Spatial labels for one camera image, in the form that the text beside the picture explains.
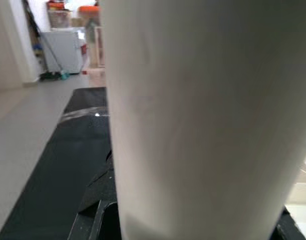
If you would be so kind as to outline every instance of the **white paper roll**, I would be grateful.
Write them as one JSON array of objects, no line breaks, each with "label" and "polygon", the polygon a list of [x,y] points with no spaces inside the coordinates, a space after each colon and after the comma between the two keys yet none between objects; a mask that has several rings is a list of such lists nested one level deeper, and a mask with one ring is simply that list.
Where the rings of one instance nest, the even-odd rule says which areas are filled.
[{"label": "white paper roll", "polygon": [[104,0],[124,240],[265,240],[306,155],[306,5]]}]

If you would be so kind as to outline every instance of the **white appliance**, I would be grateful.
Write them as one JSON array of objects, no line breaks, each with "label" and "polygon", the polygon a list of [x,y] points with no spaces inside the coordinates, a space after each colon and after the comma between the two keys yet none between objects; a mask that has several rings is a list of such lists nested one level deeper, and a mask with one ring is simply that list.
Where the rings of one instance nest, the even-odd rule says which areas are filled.
[{"label": "white appliance", "polygon": [[65,30],[47,31],[42,34],[41,42],[48,71],[58,72],[60,68],[48,44],[45,43],[45,39],[63,69],[70,74],[79,73],[84,64],[81,46],[85,44],[84,34],[81,33],[81,30],[65,28]]}]

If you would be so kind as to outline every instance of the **white cylinder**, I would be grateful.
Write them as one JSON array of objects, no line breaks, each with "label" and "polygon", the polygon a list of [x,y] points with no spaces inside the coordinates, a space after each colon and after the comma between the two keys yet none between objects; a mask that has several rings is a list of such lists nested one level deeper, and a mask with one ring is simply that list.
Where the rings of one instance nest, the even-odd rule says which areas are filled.
[{"label": "white cylinder", "polygon": [[267,240],[306,155],[306,5],[104,0],[123,240]]}]

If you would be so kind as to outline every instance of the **black mat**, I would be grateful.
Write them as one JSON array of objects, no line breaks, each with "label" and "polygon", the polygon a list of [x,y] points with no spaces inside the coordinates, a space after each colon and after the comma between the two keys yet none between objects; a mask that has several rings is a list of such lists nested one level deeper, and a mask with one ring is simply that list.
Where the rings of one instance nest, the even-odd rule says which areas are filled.
[{"label": "black mat", "polygon": [[[74,91],[64,113],[107,106],[105,88]],[[65,240],[86,186],[111,149],[108,117],[60,123],[0,232],[0,240]]]}]

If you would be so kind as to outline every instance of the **gray floor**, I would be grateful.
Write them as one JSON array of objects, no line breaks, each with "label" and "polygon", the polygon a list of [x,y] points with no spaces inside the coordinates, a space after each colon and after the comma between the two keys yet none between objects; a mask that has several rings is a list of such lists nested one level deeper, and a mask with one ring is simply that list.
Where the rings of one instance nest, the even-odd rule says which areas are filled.
[{"label": "gray floor", "polygon": [[0,229],[30,176],[72,91],[88,78],[39,84],[0,121]]}]

